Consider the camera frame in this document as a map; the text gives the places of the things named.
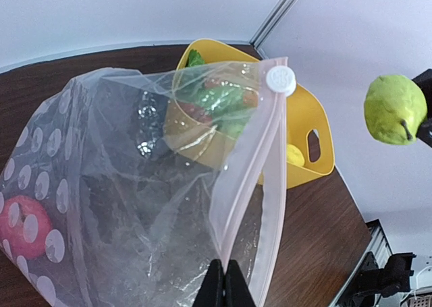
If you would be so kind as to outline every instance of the cable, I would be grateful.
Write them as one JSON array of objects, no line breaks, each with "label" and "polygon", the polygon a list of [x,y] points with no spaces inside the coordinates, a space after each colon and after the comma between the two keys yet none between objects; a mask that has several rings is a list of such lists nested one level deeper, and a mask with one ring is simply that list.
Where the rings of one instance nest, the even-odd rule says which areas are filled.
[{"label": "cable", "polygon": [[427,267],[421,269],[420,272],[416,274],[416,289],[411,289],[404,297],[402,297],[402,299],[400,300],[400,303],[404,302],[404,300],[406,298],[408,298],[410,296],[410,294],[414,294],[414,300],[417,300],[416,292],[417,292],[417,290],[419,290],[419,276],[428,269],[431,270],[432,267],[427,266]]}]

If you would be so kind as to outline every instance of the green pear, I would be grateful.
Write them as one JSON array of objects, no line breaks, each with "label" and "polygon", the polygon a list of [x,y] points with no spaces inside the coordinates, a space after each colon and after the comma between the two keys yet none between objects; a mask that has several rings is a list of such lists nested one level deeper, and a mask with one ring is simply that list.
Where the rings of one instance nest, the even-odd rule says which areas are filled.
[{"label": "green pear", "polygon": [[411,144],[426,116],[426,98],[406,76],[379,76],[369,86],[364,118],[374,139],[393,145]]}]

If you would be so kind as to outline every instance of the yellow plastic basket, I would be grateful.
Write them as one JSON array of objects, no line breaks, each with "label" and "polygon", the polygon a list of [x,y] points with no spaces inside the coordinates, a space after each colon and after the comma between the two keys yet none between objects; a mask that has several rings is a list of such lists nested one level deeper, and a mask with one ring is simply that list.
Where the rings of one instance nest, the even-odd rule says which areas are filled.
[{"label": "yellow plastic basket", "polygon": [[[180,59],[177,69],[186,66],[191,49],[196,49],[206,63],[259,61],[234,47],[216,40],[200,39],[189,45]],[[289,143],[297,146],[306,160],[304,167],[297,167],[287,163],[288,189],[324,175],[329,175],[334,169],[335,160],[328,119],[319,101],[299,84],[294,94],[287,98],[287,120]],[[193,134],[189,133],[188,136],[188,131],[191,130],[193,130]],[[308,135],[313,130],[317,130],[319,133],[321,153],[315,162],[311,162],[309,159],[308,144]],[[190,118],[175,100],[169,102],[164,132],[170,149],[190,160],[214,169],[221,167],[235,144],[233,138],[212,130],[210,127]],[[202,141],[196,146],[187,146],[192,144],[197,136],[202,137]]]}]

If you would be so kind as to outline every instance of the clear plastic bag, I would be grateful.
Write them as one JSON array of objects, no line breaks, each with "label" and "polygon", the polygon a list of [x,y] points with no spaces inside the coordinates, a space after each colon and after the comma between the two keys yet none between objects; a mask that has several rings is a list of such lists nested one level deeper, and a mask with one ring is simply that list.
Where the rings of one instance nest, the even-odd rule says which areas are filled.
[{"label": "clear plastic bag", "polygon": [[215,258],[239,262],[262,306],[286,190],[276,65],[72,79],[0,176],[4,253],[52,306],[191,306]]}]

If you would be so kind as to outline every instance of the lemon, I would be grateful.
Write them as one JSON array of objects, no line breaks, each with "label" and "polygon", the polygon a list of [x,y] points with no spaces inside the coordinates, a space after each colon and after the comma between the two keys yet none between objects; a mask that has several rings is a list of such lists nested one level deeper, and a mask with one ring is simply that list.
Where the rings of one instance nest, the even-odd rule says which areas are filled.
[{"label": "lemon", "polygon": [[302,152],[293,144],[286,146],[286,157],[289,164],[303,167],[305,160]]}]

